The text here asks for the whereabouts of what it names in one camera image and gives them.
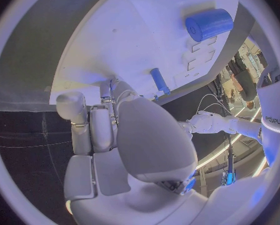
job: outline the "blue cylinder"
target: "blue cylinder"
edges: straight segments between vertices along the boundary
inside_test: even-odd
[[[169,95],[170,89],[167,87],[160,70],[158,68],[154,68],[150,71],[150,74],[155,82],[158,91],[163,91],[164,94]]]
[[[226,10],[212,9],[188,17],[186,27],[194,41],[202,42],[232,30],[233,20]]]

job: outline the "black floor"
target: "black floor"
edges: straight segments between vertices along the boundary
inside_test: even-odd
[[[201,98],[209,93],[205,86],[163,108],[178,121],[185,121],[196,113]],[[200,109],[215,102],[214,97],[207,96]],[[217,105],[208,111],[222,112]],[[213,151],[223,139],[222,132],[194,134],[198,158]],[[0,111],[0,153],[15,183],[42,213],[57,224],[75,224],[65,208],[63,196],[65,170],[73,155],[70,122],[61,119],[56,112]],[[0,224],[22,224],[1,197]]]

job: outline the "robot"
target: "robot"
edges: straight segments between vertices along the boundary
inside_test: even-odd
[[[262,123],[206,111],[177,122],[117,77],[101,84],[98,105],[87,108],[80,92],[60,95],[56,108],[62,118],[71,120],[75,153],[67,167],[64,194],[77,223],[199,224],[196,216],[207,207],[206,198],[191,189],[198,164],[192,133],[225,131],[257,139],[271,166],[280,142],[280,110],[269,107],[274,100],[268,101],[264,93],[277,87],[280,92],[280,80],[274,76],[278,72],[269,69],[263,74],[271,75],[272,84],[264,86],[265,75],[258,84],[265,104]]]

